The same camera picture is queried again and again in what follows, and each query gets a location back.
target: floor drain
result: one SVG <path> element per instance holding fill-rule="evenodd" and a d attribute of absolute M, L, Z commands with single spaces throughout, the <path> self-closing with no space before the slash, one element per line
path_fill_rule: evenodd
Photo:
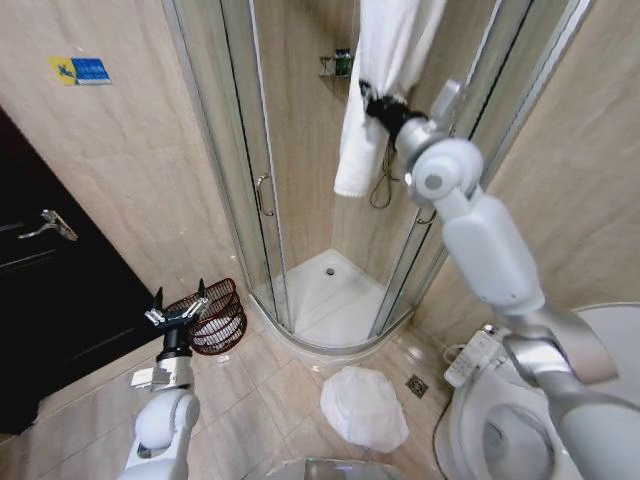
<path fill-rule="evenodd" d="M 422 398 L 429 388 L 427 384 L 424 383 L 422 379 L 420 379 L 420 377 L 416 375 L 412 375 L 405 385 L 409 387 L 409 390 L 411 390 L 413 394 L 418 398 Z"/>

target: white cloth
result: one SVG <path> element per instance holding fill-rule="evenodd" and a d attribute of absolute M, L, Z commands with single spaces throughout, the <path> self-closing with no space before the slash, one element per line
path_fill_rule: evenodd
<path fill-rule="evenodd" d="M 376 370 L 344 367 L 324 382 L 320 408 L 343 439 L 378 452 L 395 450 L 409 436 L 393 384 Z"/>
<path fill-rule="evenodd" d="M 382 95 L 406 97 L 418 81 L 446 0 L 360 0 L 360 38 L 351 72 L 334 191 L 363 197 L 388 139 L 367 118 L 359 81 Z"/>

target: hanging towel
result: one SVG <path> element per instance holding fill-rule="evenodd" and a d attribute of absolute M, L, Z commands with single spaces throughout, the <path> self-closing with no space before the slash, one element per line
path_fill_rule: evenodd
<path fill-rule="evenodd" d="M 420 77 L 445 4 L 446 0 L 360 0 L 360 38 L 333 187 L 338 195 L 366 195 L 389 138 L 378 121 L 366 116 L 360 80 L 370 84 L 376 98 L 406 98 Z"/>

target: shower door handle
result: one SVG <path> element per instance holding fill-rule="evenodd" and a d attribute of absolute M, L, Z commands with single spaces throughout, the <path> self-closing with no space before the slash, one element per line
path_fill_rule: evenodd
<path fill-rule="evenodd" d="M 260 213 L 265 217 L 273 217 L 273 210 L 269 210 L 268 212 L 264 211 L 264 201 L 262 199 L 262 183 L 268 178 L 271 178 L 271 175 L 268 173 L 258 177 L 258 181 L 256 182 L 256 196 L 258 197 L 258 209 L 260 210 Z"/>

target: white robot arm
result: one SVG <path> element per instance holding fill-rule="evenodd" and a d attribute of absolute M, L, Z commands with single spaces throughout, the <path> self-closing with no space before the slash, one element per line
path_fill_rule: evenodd
<path fill-rule="evenodd" d="M 162 310 L 162 288 L 146 317 L 164 332 L 163 349 L 157 366 L 136 372 L 132 386 L 151 388 L 154 397 L 140 412 L 135 424 L 136 438 L 120 480 L 187 480 L 187 452 L 191 430 L 200 414 L 193 394 L 191 349 L 188 325 L 197 320 L 208 300 L 200 280 L 198 296 L 186 309 Z"/>
<path fill-rule="evenodd" d="M 435 119 L 391 97 L 365 98 L 367 113 L 389 130 L 412 200 L 433 205 L 441 216 L 444 244 L 471 290 L 506 320 L 512 333 L 503 340 L 505 348 L 523 379 L 545 392 L 554 425 L 582 476 L 635 478 L 640 409 L 585 387 L 614 378 L 616 367 L 580 317 L 548 305 L 509 212 L 478 185 L 479 150 L 467 140 L 447 138 L 441 119 L 448 115 L 438 113 L 451 103 L 451 87 L 436 100 Z"/>

